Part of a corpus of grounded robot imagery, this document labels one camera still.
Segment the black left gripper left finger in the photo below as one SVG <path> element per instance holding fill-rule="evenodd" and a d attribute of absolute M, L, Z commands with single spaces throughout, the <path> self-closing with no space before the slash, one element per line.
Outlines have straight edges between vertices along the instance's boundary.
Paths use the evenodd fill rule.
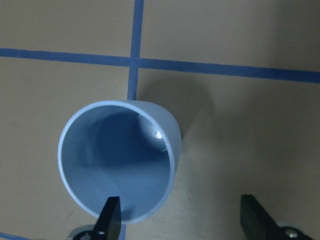
<path fill-rule="evenodd" d="M 118 240 L 122 227 L 119 196 L 109 197 L 92 230 L 93 240 Z"/>

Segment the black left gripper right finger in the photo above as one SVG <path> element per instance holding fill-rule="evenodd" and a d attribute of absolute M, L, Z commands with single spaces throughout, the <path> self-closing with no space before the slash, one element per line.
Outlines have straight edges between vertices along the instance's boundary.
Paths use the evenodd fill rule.
<path fill-rule="evenodd" d="M 240 197 L 240 226 L 248 240 L 283 240 L 280 227 L 251 194 Z"/>

